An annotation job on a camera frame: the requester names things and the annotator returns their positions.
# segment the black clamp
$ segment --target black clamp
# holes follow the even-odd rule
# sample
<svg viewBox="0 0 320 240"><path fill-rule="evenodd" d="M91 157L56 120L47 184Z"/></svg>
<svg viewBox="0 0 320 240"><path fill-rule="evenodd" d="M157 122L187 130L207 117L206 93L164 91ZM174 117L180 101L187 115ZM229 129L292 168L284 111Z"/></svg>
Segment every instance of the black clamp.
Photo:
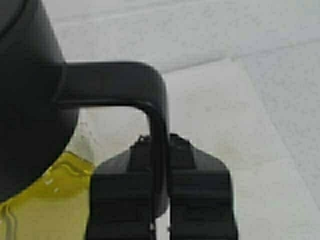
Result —
<svg viewBox="0 0 320 240"><path fill-rule="evenodd" d="M90 184L87 240L156 239L168 208L170 239L237 240L229 170L169 134L160 74L141 63L67 64L55 102L61 108L131 106L145 112L150 136L103 162Z"/></svg>

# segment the tile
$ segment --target tile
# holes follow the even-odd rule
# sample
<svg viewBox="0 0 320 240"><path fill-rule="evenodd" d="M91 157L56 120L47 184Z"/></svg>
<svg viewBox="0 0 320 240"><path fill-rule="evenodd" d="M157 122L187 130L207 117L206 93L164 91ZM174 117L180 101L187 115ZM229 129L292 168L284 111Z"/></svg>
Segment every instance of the tile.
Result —
<svg viewBox="0 0 320 240"><path fill-rule="evenodd" d="M181 0L42 0L54 22L127 13L143 8L170 5Z"/></svg>
<svg viewBox="0 0 320 240"><path fill-rule="evenodd" d="M233 172L240 239L310 240L320 211L290 159Z"/></svg>
<svg viewBox="0 0 320 240"><path fill-rule="evenodd" d="M290 157L237 63L224 60L164 76L171 130L221 157L232 170Z"/></svg>
<svg viewBox="0 0 320 240"><path fill-rule="evenodd" d="M317 0L192 0L53 26L69 61L135 60L169 72L314 41L319 10Z"/></svg>
<svg viewBox="0 0 320 240"><path fill-rule="evenodd" d="M320 43L240 59L320 206Z"/></svg>

